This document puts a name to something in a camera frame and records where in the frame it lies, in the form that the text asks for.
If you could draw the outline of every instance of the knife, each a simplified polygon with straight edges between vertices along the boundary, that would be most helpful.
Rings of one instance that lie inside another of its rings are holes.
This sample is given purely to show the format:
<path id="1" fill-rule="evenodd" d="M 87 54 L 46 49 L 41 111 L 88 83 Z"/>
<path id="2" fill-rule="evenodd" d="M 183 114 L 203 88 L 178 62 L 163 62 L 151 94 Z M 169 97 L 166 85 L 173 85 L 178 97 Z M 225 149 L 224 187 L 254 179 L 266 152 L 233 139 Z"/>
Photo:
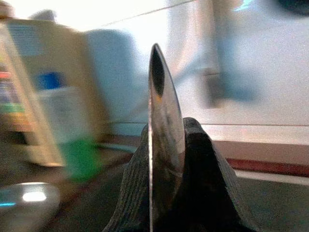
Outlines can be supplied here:
<path id="1" fill-rule="evenodd" d="M 150 231 L 170 209 L 182 181 L 185 134 L 176 90 L 158 44 L 149 65 L 149 214 Z"/>

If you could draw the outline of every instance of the knife blade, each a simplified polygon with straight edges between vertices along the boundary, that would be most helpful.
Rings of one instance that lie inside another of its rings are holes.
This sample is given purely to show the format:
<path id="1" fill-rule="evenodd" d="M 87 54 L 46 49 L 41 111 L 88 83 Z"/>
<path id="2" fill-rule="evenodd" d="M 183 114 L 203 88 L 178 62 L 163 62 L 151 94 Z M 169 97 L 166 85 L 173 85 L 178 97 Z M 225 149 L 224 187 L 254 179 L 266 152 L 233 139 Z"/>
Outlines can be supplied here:
<path id="1" fill-rule="evenodd" d="M 148 99 L 150 231 L 166 214 L 179 189 L 184 166 L 183 117 L 168 66 L 158 44 L 149 65 Z"/>

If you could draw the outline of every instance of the blue object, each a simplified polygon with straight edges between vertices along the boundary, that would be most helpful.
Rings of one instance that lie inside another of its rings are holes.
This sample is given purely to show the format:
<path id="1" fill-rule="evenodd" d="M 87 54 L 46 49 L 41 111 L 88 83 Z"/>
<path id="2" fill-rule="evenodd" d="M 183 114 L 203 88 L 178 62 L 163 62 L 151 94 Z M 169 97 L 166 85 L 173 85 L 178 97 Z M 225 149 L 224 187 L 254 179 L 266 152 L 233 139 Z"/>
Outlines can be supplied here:
<path id="1" fill-rule="evenodd" d="M 38 77 L 38 89 L 54 89 L 63 87 L 62 76 L 59 72 L 46 72 Z"/>

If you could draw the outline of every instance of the metal object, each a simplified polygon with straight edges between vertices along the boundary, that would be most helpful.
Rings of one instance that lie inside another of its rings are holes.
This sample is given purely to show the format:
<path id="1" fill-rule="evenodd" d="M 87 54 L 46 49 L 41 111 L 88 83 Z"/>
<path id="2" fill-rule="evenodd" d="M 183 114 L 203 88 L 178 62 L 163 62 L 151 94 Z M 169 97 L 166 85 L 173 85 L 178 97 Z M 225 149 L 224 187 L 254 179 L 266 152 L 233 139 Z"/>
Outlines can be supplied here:
<path id="1" fill-rule="evenodd" d="M 180 186 L 184 166 L 183 117 L 175 87 L 155 44 L 149 66 L 149 188 L 150 231 L 170 208 Z"/>
<path id="2" fill-rule="evenodd" d="M 30 182 L 0 188 L 0 232 L 35 232 L 56 213 L 60 194 L 47 183 Z"/>

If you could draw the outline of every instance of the bottle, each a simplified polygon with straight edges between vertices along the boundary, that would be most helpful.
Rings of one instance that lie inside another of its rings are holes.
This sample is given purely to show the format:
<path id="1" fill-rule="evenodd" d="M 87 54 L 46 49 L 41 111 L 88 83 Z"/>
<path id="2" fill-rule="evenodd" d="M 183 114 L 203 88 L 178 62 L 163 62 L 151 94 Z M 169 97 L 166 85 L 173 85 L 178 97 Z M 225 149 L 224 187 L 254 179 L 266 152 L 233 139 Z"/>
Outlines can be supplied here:
<path id="1" fill-rule="evenodd" d="M 58 72 L 39 75 L 37 93 L 72 180 L 86 181 L 99 171 L 83 102 L 75 87 L 67 87 Z"/>

